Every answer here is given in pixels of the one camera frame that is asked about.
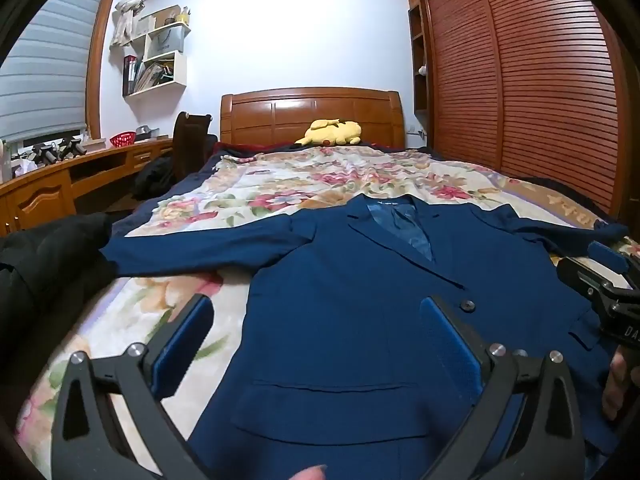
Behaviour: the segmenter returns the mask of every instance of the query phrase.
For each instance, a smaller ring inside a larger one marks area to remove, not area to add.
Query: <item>stuffed animal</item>
[[[323,146],[333,146],[335,144],[357,144],[360,142],[362,128],[353,121],[341,121],[340,119],[320,119],[314,121],[306,131],[305,136],[296,141],[296,144],[303,146],[312,142]]]

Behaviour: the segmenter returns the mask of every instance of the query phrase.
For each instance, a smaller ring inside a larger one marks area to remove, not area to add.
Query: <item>wooden desk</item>
[[[147,140],[77,156],[0,184],[0,236],[76,214],[74,200],[133,175],[172,150],[171,139]]]

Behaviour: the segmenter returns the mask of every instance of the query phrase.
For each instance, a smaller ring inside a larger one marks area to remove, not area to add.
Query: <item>floral pattern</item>
[[[214,176],[191,192],[159,202],[149,222],[129,236],[229,228],[302,208],[345,204],[359,193],[376,198],[409,193],[428,203],[471,202],[484,209],[510,204],[520,216],[581,228],[591,228],[596,219],[559,193],[475,164],[439,162],[415,150],[386,154],[366,146],[323,146],[251,158],[224,156]],[[629,243],[623,250],[640,254],[640,246]],[[120,354],[133,341],[148,341],[194,293],[212,298],[214,325],[177,394],[162,402],[188,436],[240,345],[249,282],[250,275],[238,269],[121,278],[88,306],[83,323],[34,386],[15,430],[18,443],[44,476],[50,478],[50,429],[71,352]],[[114,405],[138,461],[157,471],[122,400],[116,398]]]

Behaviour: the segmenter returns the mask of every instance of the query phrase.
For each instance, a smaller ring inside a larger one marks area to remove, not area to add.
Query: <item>window blind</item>
[[[0,67],[0,139],[81,130],[100,0],[49,0]]]

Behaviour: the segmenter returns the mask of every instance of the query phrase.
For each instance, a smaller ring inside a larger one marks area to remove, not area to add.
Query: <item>red basket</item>
[[[136,133],[122,132],[121,134],[117,134],[116,136],[111,137],[109,141],[116,148],[122,148],[123,146],[130,146],[134,142],[136,142]]]

